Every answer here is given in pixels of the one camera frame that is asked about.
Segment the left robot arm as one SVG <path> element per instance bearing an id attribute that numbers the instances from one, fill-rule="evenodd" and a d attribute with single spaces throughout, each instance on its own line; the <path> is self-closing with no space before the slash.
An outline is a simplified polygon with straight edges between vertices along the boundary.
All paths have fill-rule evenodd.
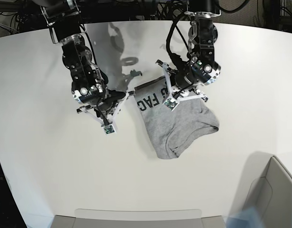
<path id="1" fill-rule="evenodd" d="M 173 20 L 166 38 L 166 50 L 175 68 L 172 69 L 161 60 L 157 61 L 163 69 L 168 91 L 163 103 L 170 109 L 187 100 L 203 99 L 205 102 L 208 100 L 198 86 L 212 84 L 221 72 L 220 65 L 214 59 L 217 29 L 213 24 L 213 18 L 220 14 L 215 0 L 188 0 L 186 10 Z M 170 49 L 173 32 L 183 16 L 190 17 L 191 26 L 188 32 L 187 61 L 183 61 Z"/>

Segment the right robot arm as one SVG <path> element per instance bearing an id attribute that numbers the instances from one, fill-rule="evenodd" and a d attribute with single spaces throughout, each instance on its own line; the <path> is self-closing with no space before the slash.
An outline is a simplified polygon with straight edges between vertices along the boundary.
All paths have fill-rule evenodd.
<path id="1" fill-rule="evenodd" d="M 116 115 L 129 97 L 128 92 L 110 90 L 108 77 L 99 68 L 92 46 L 74 0 L 37 0 L 49 28 L 53 44 L 60 44 L 62 62 L 70 71 L 73 98 L 81 104 L 77 113 L 86 113 L 101 124 L 112 128 Z"/>

